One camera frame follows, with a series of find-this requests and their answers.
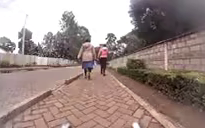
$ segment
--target pedestrian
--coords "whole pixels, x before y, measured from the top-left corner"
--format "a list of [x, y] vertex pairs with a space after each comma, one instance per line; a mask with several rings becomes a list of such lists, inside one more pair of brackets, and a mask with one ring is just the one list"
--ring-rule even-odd
[[103, 47], [100, 48], [98, 53], [98, 58], [100, 59], [100, 72], [102, 75], [106, 75], [106, 67], [107, 67], [107, 57], [108, 57], [108, 48], [106, 44], [103, 45]]
[[78, 59], [82, 59], [82, 68], [84, 69], [85, 78], [91, 79], [91, 71], [96, 60], [94, 46], [90, 43], [90, 39], [85, 40], [85, 43], [80, 48]]

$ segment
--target stone wall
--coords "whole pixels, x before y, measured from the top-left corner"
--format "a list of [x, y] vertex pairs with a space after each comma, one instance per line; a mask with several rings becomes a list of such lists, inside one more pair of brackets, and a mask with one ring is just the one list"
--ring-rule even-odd
[[205, 72], [205, 29], [161, 41], [114, 59], [110, 61], [110, 66], [125, 66], [128, 58], [143, 59], [148, 68]]

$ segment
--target red brick pavement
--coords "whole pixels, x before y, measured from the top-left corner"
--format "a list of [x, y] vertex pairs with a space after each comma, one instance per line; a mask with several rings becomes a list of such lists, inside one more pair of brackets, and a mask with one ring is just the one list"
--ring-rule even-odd
[[163, 128], [109, 75], [98, 72], [63, 86], [6, 123], [6, 128], [61, 128], [68, 120], [74, 128]]

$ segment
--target curb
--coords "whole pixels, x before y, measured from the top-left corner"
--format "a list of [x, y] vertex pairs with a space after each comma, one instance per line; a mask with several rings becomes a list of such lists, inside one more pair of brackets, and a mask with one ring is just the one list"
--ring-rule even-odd
[[51, 95], [51, 93], [52, 93], [51, 90], [41, 92], [41, 93], [39, 93], [39, 94], [29, 98], [29, 99], [24, 100], [23, 102], [15, 105], [8, 112], [0, 114], [0, 119], [1, 119], [2, 123], [5, 123], [9, 119], [16, 117], [18, 114], [25, 111], [27, 108], [36, 104], [38, 101], [43, 100], [44, 98]]
[[0, 72], [13, 72], [13, 71], [33, 71], [33, 70], [39, 70], [39, 69], [49, 69], [50, 67], [26, 67], [26, 68], [1, 68]]
[[0, 72], [13, 72], [13, 71], [33, 71], [33, 70], [39, 70], [39, 69], [50, 69], [50, 68], [65, 68], [65, 67], [77, 67], [79, 65], [65, 65], [65, 66], [44, 66], [44, 67], [20, 67], [20, 68], [0, 68]]
[[10, 119], [16, 117], [17, 115], [19, 115], [20, 113], [22, 113], [23, 111], [25, 111], [26, 109], [28, 109], [29, 107], [33, 106], [34, 104], [36, 104], [37, 102], [47, 98], [48, 96], [50, 96], [52, 94], [52, 91], [55, 91], [59, 88], [61, 88], [64, 84], [68, 85], [70, 83], [72, 83], [73, 81], [77, 80], [79, 77], [81, 77], [83, 75], [83, 73], [80, 73], [74, 77], [71, 77], [69, 79], [64, 80], [63, 83], [60, 83], [60, 85], [49, 89], [48, 91], [44, 91], [41, 92], [29, 99], [24, 100], [23, 102], [15, 105], [13, 108], [11, 108], [8, 112], [5, 112], [3, 114], [0, 114], [0, 119], [3, 123], [3, 125], [9, 121]]
[[83, 75], [83, 73], [80, 73], [74, 77], [71, 77], [69, 79], [66, 79], [66, 80], [62, 80], [60, 82], [58, 82], [57, 86], [52, 88], [51, 90], [52, 91], [55, 91], [55, 90], [58, 90], [59, 88], [61, 88], [64, 84], [65, 85], [68, 85], [68, 84], [71, 84], [73, 81], [77, 80], [79, 77], [81, 77]]
[[143, 108], [145, 108], [165, 128], [184, 128], [179, 123], [174, 122], [167, 116], [157, 112], [153, 106], [151, 106], [148, 102], [146, 102], [141, 97], [139, 97], [134, 92], [132, 92], [129, 88], [127, 88], [124, 84], [122, 84], [114, 75], [112, 75], [111, 73], [109, 74], [122, 88], [124, 88]]

